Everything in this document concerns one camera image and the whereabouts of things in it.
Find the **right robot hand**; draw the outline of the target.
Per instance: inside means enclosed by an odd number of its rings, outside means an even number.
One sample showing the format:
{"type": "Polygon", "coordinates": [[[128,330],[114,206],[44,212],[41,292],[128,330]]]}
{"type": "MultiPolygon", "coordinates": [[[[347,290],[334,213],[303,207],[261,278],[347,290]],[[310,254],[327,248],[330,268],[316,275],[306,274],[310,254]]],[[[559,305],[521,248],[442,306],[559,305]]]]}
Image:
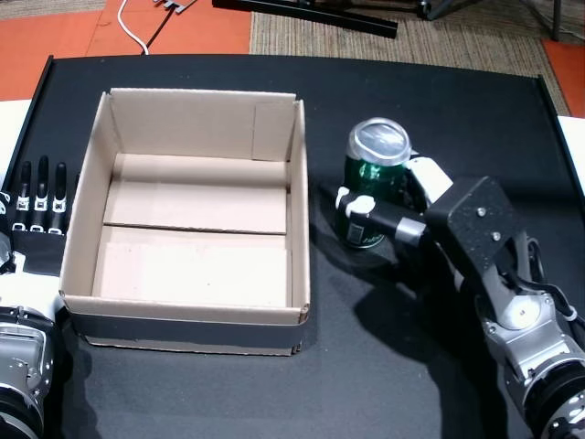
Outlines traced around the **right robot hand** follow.
{"type": "Polygon", "coordinates": [[[405,165],[408,187],[425,203],[422,212],[359,193],[337,190],[335,214],[352,240],[372,229],[395,245],[435,259],[454,277],[488,291],[516,287],[530,276],[525,230],[501,187],[490,177],[451,180],[429,157],[405,165]]]}

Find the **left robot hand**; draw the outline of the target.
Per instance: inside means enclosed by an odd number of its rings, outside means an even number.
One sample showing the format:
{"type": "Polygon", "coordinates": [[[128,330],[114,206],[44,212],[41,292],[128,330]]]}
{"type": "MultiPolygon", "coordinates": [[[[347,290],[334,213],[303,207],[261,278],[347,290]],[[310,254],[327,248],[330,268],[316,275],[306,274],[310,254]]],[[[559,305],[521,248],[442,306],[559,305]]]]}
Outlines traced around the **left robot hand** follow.
{"type": "Polygon", "coordinates": [[[54,319],[64,307],[59,274],[68,231],[68,170],[63,162],[49,176],[48,157],[37,174],[21,167],[15,195],[1,193],[1,306],[22,307],[54,319]]]}

